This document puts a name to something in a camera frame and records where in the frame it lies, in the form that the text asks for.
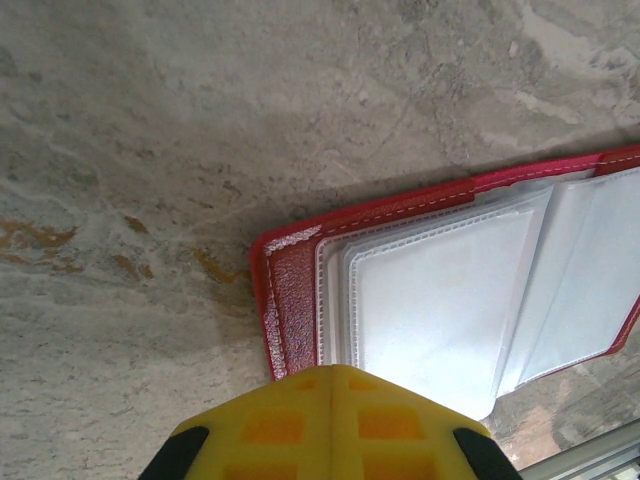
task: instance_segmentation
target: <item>red leather cover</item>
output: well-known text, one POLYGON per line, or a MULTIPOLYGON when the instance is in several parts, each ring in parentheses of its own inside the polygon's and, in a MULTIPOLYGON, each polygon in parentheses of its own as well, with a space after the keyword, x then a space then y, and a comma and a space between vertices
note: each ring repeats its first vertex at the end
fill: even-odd
MULTIPOLYGON (((316 365, 315 254, 337 233, 381 225, 471 202, 476 193, 550 175, 594 169, 594 176, 640 166, 640 145, 521 165, 374 200, 261 235, 251 247, 251 272, 274 379, 316 365)), ((640 315, 640 297, 612 348, 626 342, 640 315)))

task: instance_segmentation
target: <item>stone floor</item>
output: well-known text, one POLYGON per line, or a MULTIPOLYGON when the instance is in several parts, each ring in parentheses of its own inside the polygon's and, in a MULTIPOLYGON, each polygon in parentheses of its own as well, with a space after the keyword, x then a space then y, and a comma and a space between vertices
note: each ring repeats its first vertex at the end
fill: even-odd
MULTIPOLYGON (((135 478, 266 383, 259 233, 640 141, 639 7, 0 2, 0 476, 135 478)), ((503 399, 512 458, 638 416, 639 343, 503 399)))

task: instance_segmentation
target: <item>red wallet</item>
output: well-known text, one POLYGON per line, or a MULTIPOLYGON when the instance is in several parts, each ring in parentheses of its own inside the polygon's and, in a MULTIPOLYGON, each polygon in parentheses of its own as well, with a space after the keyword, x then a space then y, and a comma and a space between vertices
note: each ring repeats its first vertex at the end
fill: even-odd
MULTIPOLYGON (((640 183, 636 180, 640 178, 640 175, 635 175, 634 173, 634 177, 631 180, 627 177, 625 177, 625 180, 618 179, 621 172, 635 172, 638 167, 640 167, 640 145, 585 156, 544 160, 346 207, 264 233, 252 246, 250 254, 251 271, 274 379, 280 379, 288 374, 319 364, 317 250, 321 242, 337 235, 355 234, 359 231, 364 231, 364 229, 371 230, 372 227, 382 228, 393 222, 428 217, 427 214, 429 213, 455 212, 457 209, 473 205, 474 202, 488 192, 494 192, 504 187, 536 179, 564 178, 562 176, 567 174, 578 175, 575 177, 578 178, 577 181, 571 179, 569 182, 571 185, 577 185, 576 189, 573 186, 567 187, 567 192, 569 192, 568 201, 574 202, 576 205, 579 205, 577 203, 579 195, 587 195, 592 198, 593 189, 604 189, 602 194, 597 193, 597 195, 603 196, 604 200, 589 200, 592 208, 600 209, 598 210, 599 213, 594 213, 593 215, 602 216, 602 212, 606 211, 602 209, 611 208, 606 206, 610 204, 606 203, 609 202, 610 192, 620 190, 620 187, 615 182, 624 181, 629 183, 629 187, 624 187, 631 192, 628 195, 635 195, 633 193, 635 191, 634 185, 637 185, 637 189, 640 189, 640 183), (585 179, 603 176, 611 178, 611 181, 607 180, 608 183, 605 183, 606 186, 603 187, 600 183, 596 185, 592 182, 596 186, 593 188, 584 187, 580 190, 582 188, 580 185, 585 184, 585 182, 588 183, 588 180, 585 179)), ((555 191, 554 193, 549 193, 550 202, 553 202, 555 198, 552 195, 556 195, 555 191)), ((575 211, 582 212, 583 210, 584 208, 580 208, 575 211)), ((589 217, 587 217, 584 222, 588 227, 590 223, 597 223, 598 218, 600 217, 596 216, 594 220, 589 220, 589 217)), ((633 230, 636 223, 640 222, 640 219, 631 217, 629 221, 629 216, 627 216, 620 221, 625 222, 625 225, 631 223, 632 225, 628 228, 633 230)), ((546 228, 546 218, 544 222, 541 227, 542 232, 546 228)), ((586 235, 583 230, 586 231, 587 227, 584 225, 580 228, 576 227, 576 232, 578 232, 576 235, 586 235)), ((581 237, 576 238, 577 242, 583 241, 581 237)), ((378 244, 366 248, 374 247, 380 248, 378 244)), ((633 282, 639 279, 638 275, 633 271, 629 275, 633 282)), ((572 298, 571 295, 574 294, 574 291, 569 289, 567 292, 567 298, 572 298)), ((622 323, 622 327, 615 336, 613 343, 610 344, 605 353, 598 352, 598 355, 615 353, 623 347, 634 322, 640 314, 640 297, 637 297, 637 291, 634 298, 635 303, 632 302, 632 308, 627 310, 626 321, 622 323)), ((621 299, 620 302, 626 305, 624 302, 628 302, 628 299, 624 299, 624 301, 621 299)))

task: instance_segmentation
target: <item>white stitching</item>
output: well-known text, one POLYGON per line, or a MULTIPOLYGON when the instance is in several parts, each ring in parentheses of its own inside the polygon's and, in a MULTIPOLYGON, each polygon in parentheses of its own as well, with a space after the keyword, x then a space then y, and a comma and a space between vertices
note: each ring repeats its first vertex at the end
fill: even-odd
POLYGON ((273 289, 273 281, 271 279, 271 262, 269 261, 269 257, 267 257, 267 279, 269 280, 269 294, 273 296, 273 302, 274 302, 273 313, 276 321, 275 327, 276 327, 276 330, 278 330, 278 344, 275 347, 278 351, 278 355, 280 356, 279 358, 281 358, 282 369, 284 370, 284 374, 286 376, 289 374, 289 371, 288 371, 289 369, 287 368, 287 362, 284 359, 284 348, 282 347, 282 329, 280 328, 280 318, 278 315, 278 308, 275 306, 275 290, 273 289))
MULTIPOLYGON (((488 183, 486 185, 483 185, 483 189, 487 188, 487 187, 491 187, 492 185, 498 185, 500 183, 505 183, 505 182, 510 182, 512 180, 517 180, 519 178, 532 177, 534 175, 539 175, 540 173, 562 172, 562 171, 566 171, 566 170, 580 170, 581 168, 585 168, 585 167, 595 168, 595 167, 599 167, 601 165, 610 165, 612 163, 619 163, 619 162, 626 162, 626 161, 629 161, 629 160, 635 160, 636 158, 640 158, 640 155, 633 155, 631 157, 619 158, 617 160, 611 160, 609 162, 603 162, 603 163, 598 163, 598 162, 596 162, 595 164, 594 163, 585 163, 585 164, 582 164, 582 165, 569 165, 567 167, 548 168, 548 169, 544 169, 544 170, 537 170, 535 172, 529 172, 529 173, 526 173, 526 174, 515 175, 513 177, 509 177, 509 178, 506 178, 506 179, 501 179, 501 180, 496 181, 496 182, 488 183)), ((468 190, 466 192, 457 193, 455 195, 449 195, 448 197, 443 197, 443 198, 440 198, 439 200, 431 201, 428 204, 429 205, 433 205, 435 203, 444 202, 446 200, 449 200, 450 198, 461 197, 461 196, 464 196, 464 195, 468 195, 470 193, 474 193, 477 190, 478 190, 477 188, 473 188, 473 189, 468 190)), ((408 207, 407 210, 413 210, 415 208, 422 208, 422 207, 424 207, 426 205, 427 205, 426 203, 421 203, 417 207, 415 207, 415 206, 408 207)), ((401 213, 403 211, 404 210, 398 210, 398 211, 396 211, 394 213, 385 213, 384 216, 397 215, 398 213, 401 213)), ((377 215, 377 216, 373 217, 373 220, 377 220, 377 219, 379 219, 381 217, 382 217, 382 215, 377 215)), ((364 220, 359 220, 357 222, 351 223, 350 226, 356 226, 360 222, 366 222, 368 220, 370 220, 370 218, 364 219, 364 220)), ((339 227, 339 229, 343 230, 343 229, 347 228, 348 226, 349 225, 342 225, 341 227, 339 227)), ((334 228, 334 229, 331 229, 331 230, 327 231, 326 233, 329 234, 329 233, 335 232, 336 230, 337 230, 337 228, 334 228)), ((316 235, 320 236, 322 233, 323 232, 318 232, 316 235)), ((288 246, 292 247, 292 246, 297 245, 298 243, 300 243, 302 241, 308 241, 308 240, 309 240, 309 238, 300 239, 297 242, 292 243, 292 244, 290 244, 288 246)), ((272 283, 272 280, 271 280, 271 263, 269 262, 269 255, 266 255, 266 259, 267 259, 267 276, 268 276, 268 280, 269 280, 269 293, 274 296, 274 303, 275 303, 275 292, 273 290, 273 283, 272 283)), ((279 319, 279 316, 278 316, 277 307, 274 310, 274 316, 275 316, 275 320, 276 320, 276 328, 278 329, 278 342, 279 342, 279 344, 276 345, 276 348, 278 350, 278 354, 280 355, 280 358, 282 359, 281 360, 282 361, 282 368, 283 368, 283 370, 285 372, 285 375, 288 375, 289 372, 288 372, 287 364, 284 361, 284 349, 282 347, 282 329, 280 328, 280 319, 279 319)))

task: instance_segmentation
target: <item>gray marble floor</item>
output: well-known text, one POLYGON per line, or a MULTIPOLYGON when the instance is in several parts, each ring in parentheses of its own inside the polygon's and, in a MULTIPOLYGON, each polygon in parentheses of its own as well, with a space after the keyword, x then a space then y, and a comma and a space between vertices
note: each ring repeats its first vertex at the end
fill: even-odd
MULTIPOLYGON (((640 141, 639 7, 0 2, 0 476, 135 478, 180 420, 266 383, 259 233, 640 141)), ((588 402, 637 416, 620 358, 501 401, 510 454, 597 431, 588 402)))

